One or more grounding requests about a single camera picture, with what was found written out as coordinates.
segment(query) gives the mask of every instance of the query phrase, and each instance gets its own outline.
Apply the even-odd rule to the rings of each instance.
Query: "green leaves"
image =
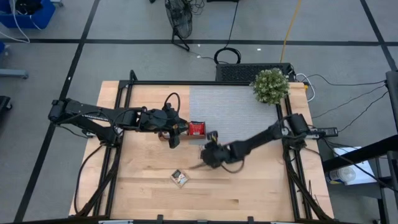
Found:
[[[269,105],[279,104],[280,99],[289,94],[289,81],[278,68],[261,71],[250,86],[256,100]]]

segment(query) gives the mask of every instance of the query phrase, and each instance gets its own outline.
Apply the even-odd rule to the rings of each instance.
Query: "yellow cable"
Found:
[[[287,30],[286,37],[285,37],[285,40],[284,40],[284,46],[283,46],[283,48],[282,48],[282,55],[280,56],[280,61],[279,61],[280,63],[282,63],[282,61],[284,60],[285,47],[286,47],[286,40],[287,40],[287,38],[288,38],[288,36],[289,36],[289,34],[290,34],[290,30],[292,29],[294,20],[295,20],[295,18],[296,18],[297,12],[298,12],[299,9],[300,9],[300,6],[301,6],[301,0],[298,0],[298,3],[297,3],[297,5],[296,5],[296,10],[294,11],[293,18],[292,18],[292,20],[291,20],[291,22],[290,22],[289,29]]]

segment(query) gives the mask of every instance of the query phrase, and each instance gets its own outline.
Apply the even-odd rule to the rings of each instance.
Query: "gray mat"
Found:
[[[191,86],[189,106],[190,119],[205,121],[206,131],[218,131],[220,142],[245,140],[278,119],[275,106],[256,101],[249,86]]]

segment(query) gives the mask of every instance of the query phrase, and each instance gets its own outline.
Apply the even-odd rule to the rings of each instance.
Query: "wooden tabletop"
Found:
[[[103,82],[97,105],[113,108],[117,90],[118,82]],[[130,107],[161,108],[171,92],[180,95],[180,117],[189,121],[190,87],[186,85],[134,85]],[[174,98],[170,102],[177,104]],[[290,104],[293,113],[302,113],[307,123],[312,124],[302,83],[290,84]],[[318,151],[316,141],[307,144]],[[96,138],[89,139],[84,158],[98,145]],[[104,151],[95,154],[83,169],[78,209],[98,186]],[[198,154],[198,146],[188,141],[169,149],[168,142],[160,141],[156,134],[126,131],[111,218],[153,220],[162,214],[165,220],[245,221],[253,216],[255,221],[294,221],[281,141],[253,150],[246,157],[244,169],[237,174],[208,167],[189,170],[201,162]],[[311,180],[312,194],[326,214],[333,217],[319,155],[302,150],[301,156],[307,187]],[[233,170],[240,164],[227,166]],[[170,179],[176,169],[183,170],[190,178],[181,189]],[[107,194],[106,190],[100,213],[104,213]],[[301,217],[305,217],[301,195],[298,193],[297,197]]]

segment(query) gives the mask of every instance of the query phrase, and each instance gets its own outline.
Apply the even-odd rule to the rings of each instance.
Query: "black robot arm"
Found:
[[[288,121],[291,131],[283,128],[282,122]],[[217,143],[218,133],[213,131],[207,134],[211,140],[205,144],[201,152],[203,162],[212,168],[219,167],[223,162],[230,164],[241,161],[250,154],[250,152],[270,141],[286,138],[288,144],[293,147],[305,146],[304,137],[309,132],[307,123],[302,114],[292,114],[285,117],[282,121],[269,126],[265,131],[244,141],[233,141],[231,143],[220,145]]]
[[[110,126],[104,127],[92,119],[106,121]],[[118,146],[121,143],[122,130],[145,133],[168,132],[169,146],[179,144],[178,135],[188,129],[187,121],[178,116],[170,103],[165,103],[161,110],[142,108],[108,109],[87,105],[75,100],[54,100],[49,113],[49,120],[56,125],[73,124],[84,133],[93,133],[107,146]]]

